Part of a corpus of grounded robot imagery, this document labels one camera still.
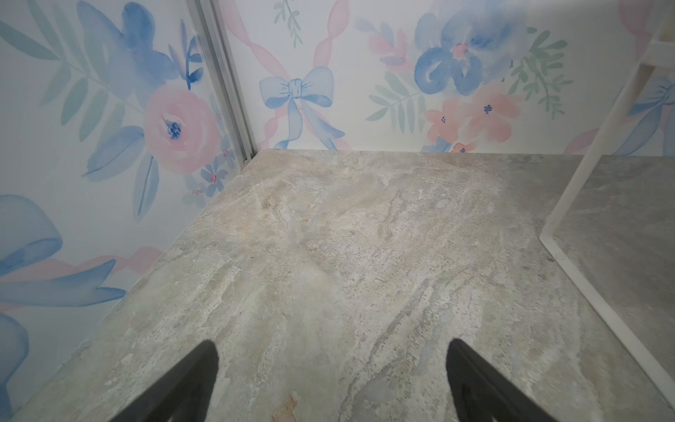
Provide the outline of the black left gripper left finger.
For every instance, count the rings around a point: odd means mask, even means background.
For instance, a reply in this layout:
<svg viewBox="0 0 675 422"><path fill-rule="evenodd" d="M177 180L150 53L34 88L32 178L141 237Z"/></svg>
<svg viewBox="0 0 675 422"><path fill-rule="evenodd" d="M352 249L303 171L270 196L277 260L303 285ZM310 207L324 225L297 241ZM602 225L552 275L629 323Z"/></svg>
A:
<svg viewBox="0 0 675 422"><path fill-rule="evenodd" d="M216 344L204 340L153 383L114 421L204 421L216 383Z"/></svg>

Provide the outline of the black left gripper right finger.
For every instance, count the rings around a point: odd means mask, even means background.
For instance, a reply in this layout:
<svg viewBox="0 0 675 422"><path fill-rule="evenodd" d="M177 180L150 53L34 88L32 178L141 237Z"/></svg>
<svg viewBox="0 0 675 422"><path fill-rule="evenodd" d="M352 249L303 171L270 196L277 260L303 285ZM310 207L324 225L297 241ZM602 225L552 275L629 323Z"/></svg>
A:
<svg viewBox="0 0 675 422"><path fill-rule="evenodd" d="M555 422L461 339L448 345L446 374L460 421Z"/></svg>

